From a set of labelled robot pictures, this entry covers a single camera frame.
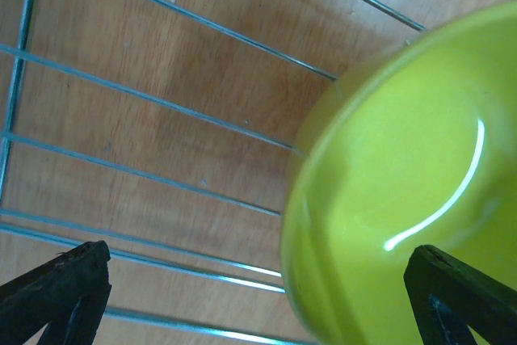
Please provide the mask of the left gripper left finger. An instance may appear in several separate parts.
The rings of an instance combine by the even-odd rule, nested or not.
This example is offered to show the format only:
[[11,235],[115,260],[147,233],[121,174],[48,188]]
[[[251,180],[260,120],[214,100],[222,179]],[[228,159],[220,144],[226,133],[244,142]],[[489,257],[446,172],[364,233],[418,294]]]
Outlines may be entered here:
[[104,241],[85,242],[1,286],[1,343],[92,344],[111,292]]

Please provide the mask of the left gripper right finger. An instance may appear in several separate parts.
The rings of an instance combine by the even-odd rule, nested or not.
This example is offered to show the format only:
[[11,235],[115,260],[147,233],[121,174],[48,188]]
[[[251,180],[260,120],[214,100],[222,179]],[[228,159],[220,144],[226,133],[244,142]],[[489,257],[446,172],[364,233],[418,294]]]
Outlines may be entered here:
[[423,343],[516,343],[513,288],[432,245],[415,248],[404,282]]

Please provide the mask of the yellow-green bowl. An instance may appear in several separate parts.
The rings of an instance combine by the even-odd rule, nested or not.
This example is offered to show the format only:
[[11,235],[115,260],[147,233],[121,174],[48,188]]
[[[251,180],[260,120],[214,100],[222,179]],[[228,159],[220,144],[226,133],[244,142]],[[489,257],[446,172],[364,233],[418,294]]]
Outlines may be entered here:
[[347,70],[289,159],[280,262],[320,344],[418,344],[403,274],[430,244],[516,285],[516,4]]

